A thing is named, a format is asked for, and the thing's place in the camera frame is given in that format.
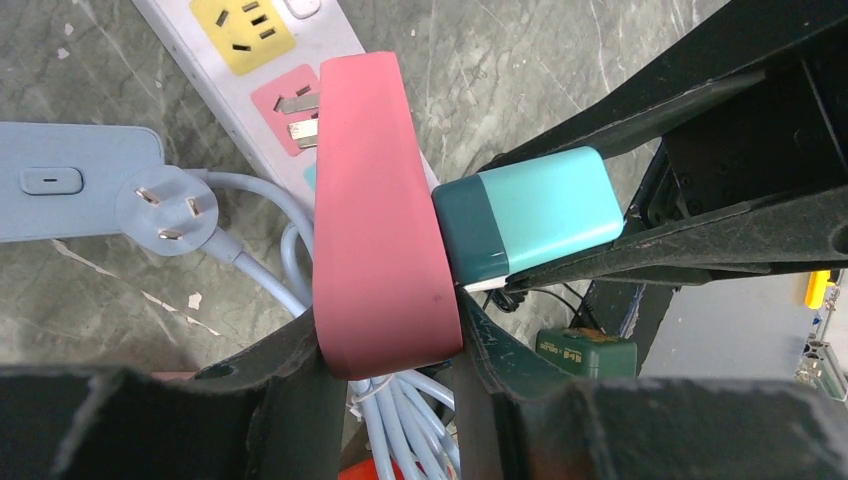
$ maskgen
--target green box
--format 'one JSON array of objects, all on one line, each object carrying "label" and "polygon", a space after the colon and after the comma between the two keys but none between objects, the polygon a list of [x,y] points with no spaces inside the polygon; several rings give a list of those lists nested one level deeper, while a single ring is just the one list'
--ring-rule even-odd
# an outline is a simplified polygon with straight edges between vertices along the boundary
[{"label": "green box", "polygon": [[580,377],[636,377],[636,344],[589,328],[541,330],[536,353]]}]

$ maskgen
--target yellow handle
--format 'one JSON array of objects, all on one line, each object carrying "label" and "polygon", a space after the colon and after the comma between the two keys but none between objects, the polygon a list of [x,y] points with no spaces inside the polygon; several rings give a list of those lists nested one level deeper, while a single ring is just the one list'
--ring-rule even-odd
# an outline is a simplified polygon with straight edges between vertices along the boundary
[{"label": "yellow handle", "polygon": [[807,298],[804,304],[813,310],[818,310],[824,303],[824,294],[830,284],[830,270],[821,270],[810,274],[810,284],[807,286]]}]

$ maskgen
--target yellow outlet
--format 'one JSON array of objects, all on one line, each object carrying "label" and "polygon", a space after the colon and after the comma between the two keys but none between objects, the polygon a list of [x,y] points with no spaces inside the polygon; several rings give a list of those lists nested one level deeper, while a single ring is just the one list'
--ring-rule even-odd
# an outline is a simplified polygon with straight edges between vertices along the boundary
[{"label": "yellow outlet", "polygon": [[244,75],[295,46],[270,0],[193,0],[190,7],[236,75]]}]

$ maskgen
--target white power strip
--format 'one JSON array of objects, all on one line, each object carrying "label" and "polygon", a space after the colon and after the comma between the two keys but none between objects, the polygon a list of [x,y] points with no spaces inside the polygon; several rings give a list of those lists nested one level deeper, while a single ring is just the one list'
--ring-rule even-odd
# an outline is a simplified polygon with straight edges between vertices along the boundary
[{"label": "white power strip", "polygon": [[[133,2],[251,166],[311,211],[315,149],[301,151],[287,128],[309,112],[284,116],[275,98],[317,91],[322,62],[364,53],[337,1]],[[422,162],[432,188],[437,181]]]}]

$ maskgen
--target marble surface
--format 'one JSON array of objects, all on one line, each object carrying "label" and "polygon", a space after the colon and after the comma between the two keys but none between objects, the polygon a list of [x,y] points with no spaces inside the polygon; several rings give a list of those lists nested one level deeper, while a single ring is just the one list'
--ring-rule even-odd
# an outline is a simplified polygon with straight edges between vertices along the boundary
[{"label": "marble surface", "polygon": [[[445,181],[596,102],[724,0],[341,3],[367,51],[398,53],[421,148]],[[248,172],[129,0],[5,0],[2,12],[0,120],[142,125],[170,163]],[[607,161],[622,205],[652,148]],[[278,211],[227,193],[221,223],[279,273]],[[493,316],[529,342],[570,314],[533,295]],[[164,259],[121,236],[0,245],[0,362],[193,370],[290,319],[200,253]]]}]

